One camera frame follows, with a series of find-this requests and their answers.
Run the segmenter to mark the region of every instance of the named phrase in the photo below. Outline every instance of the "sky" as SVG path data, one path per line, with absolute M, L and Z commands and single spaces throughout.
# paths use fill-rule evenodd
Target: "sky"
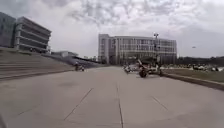
M 0 0 L 52 31 L 53 51 L 97 56 L 98 34 L 177 41 L 178 56 L 224 56 L 224 0 Z

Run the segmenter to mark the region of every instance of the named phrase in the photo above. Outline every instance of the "steps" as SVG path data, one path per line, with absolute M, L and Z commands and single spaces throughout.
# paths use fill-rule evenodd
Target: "steps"
M 0 80 L 73 69 L 71 65 L 36 53 L 24 54 L 7 50 L 0 52 Z

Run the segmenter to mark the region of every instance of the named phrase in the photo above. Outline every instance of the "building facade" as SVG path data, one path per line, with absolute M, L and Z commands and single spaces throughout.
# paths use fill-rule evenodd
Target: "building facade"
M 99 34 L 98 59 L 107 64 L 124 64 L 130 59 L 155 57 L 162 63 L 175 63 L 175 40 L 152 37 L 115 36 Z
M 51 31 L 25 18 L 18 18 L 15 28 L 15 48 L 46 53 Z
M 15 18 L 0 12 L 0 46 L 13 47 Z

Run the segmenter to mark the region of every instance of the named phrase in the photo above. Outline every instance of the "road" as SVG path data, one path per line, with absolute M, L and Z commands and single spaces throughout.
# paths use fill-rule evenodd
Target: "road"
M 223 128 L 224 93 L 106 67 L 0 83 L 8 128 Z

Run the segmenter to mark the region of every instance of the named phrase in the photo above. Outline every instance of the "grass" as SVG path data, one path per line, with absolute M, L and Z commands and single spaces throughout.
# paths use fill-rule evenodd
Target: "grass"
M 164 69 L 163 72 L 181 76 L 194 77 L 204 80 L 224 83 L 224 72 L 197 71 L 188 69 Z

